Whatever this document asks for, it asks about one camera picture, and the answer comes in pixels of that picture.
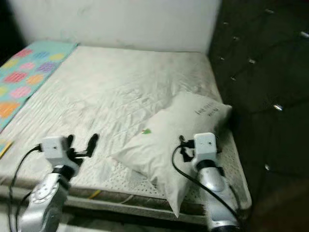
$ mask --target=pillowcase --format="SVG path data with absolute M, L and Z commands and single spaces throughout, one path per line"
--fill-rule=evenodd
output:
M 165 195 L 178 217 L 190 182 L 174 170 L 171 164 L 171 154 L 180 144 L 178 138 L 183 135 L 189 140 L 197 133 L 215 133 L 226 122 L 231 109 L 231 106 L 211 98 L 180 92 L 168 108 L 148 120 L 142 133 L 133 137 L 121 151 L 112 156 L 145 175 Z M 176 154 L 175 163 L 185 173 L 195 176 L 191 163 L 184 163 L 180 153 Z

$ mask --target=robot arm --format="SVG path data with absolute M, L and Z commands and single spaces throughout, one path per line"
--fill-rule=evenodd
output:
M 237 209 L 236 199 L 227 179 L 219 171 L 216 138 L 213 133 L 201 133 L 194 140 L 185 141 L 180 137 L 184 161 L 191 161 L 193 169 L 199 173 L 201 184 L 221 198 L 233 211 Z M 193 158 L 189 158 L 185 147 L 195 148 Z M 239 231 L 239 223 L 231 211 L 211 194 L 201 189 L 201 195 L 207 199 L 204 203 L 207 225 L 211 232 Z
M 78 174 L 83 162 L 80 157 L 91 157 L 98 135 L 89 140 L 86 151 L 70 148 L 73 136 L 57 136 L 43 140 L 42 150 L 54 170 L 34 188 L 29 205 L 21 218 L 21 232 L 55 232 L 59 226 L 62 207 L 67 199 L 70 180 Z

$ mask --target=white mattress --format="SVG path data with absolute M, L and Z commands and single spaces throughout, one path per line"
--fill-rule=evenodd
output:
M 72 184 L 163 198 L 144 176 L 109 155 L 140 133 L 147 119 L 180 90 L 221 100 L 205 55 L 79 46 L 1 133 L 14 145 L 0 160 L 0 176 L 12 176 L 16 162 L 45 136 L 74 134 L 73 146 L 83 150 L 90 136 L 99 133 L 93 157 L 85 160 Z M 248 208 L 251 199 L 231 133 L 223 140 L 220 157 L 226 175 L 242 207 Z M 35 153 L 19 177 L 39 180 L 48 171 L 43 154 Z M 196 188 L 185 200 L 202 202 Z

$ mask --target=dark tufted panel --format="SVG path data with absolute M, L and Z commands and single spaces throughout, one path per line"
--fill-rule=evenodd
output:
M 223 0 L 209 57 L 254 213 L 309 194 L 309 2 Z

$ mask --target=polka dot blanket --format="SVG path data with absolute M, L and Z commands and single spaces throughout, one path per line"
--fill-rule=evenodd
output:
M 34 42 L 0 67 L 0 132 L 76 46 Z

